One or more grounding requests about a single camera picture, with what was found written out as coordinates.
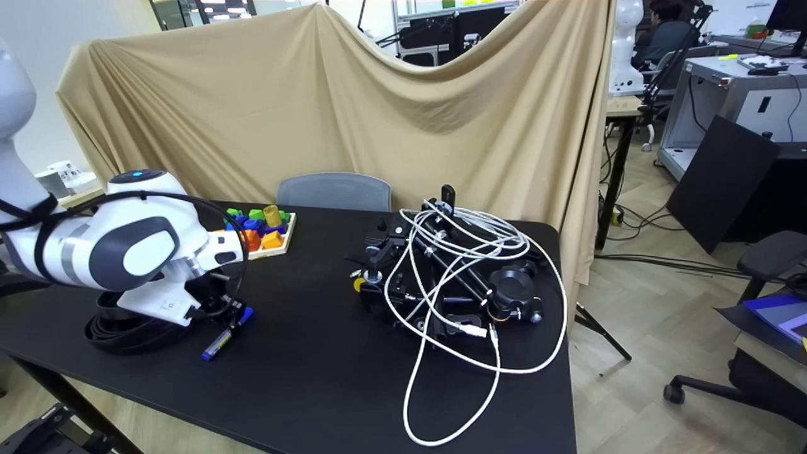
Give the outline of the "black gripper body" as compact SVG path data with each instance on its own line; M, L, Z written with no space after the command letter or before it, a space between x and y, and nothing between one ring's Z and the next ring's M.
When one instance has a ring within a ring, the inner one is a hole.
M197 306L188 311L192 320L229 323L246 309L246 303L229 294L229 279L226 274L207 274L189 281L184 291L197 301Z

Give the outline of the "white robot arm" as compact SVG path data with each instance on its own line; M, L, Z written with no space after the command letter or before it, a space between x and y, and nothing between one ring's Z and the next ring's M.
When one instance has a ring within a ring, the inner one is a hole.
M116 294L124 311L189 325L203 301L188 286L242 263L241 234L207 229L184 187L153 169L113 178L93 214L63 209L15 151L33 112L33 81L0 47L0 233L14 266L47 284Z

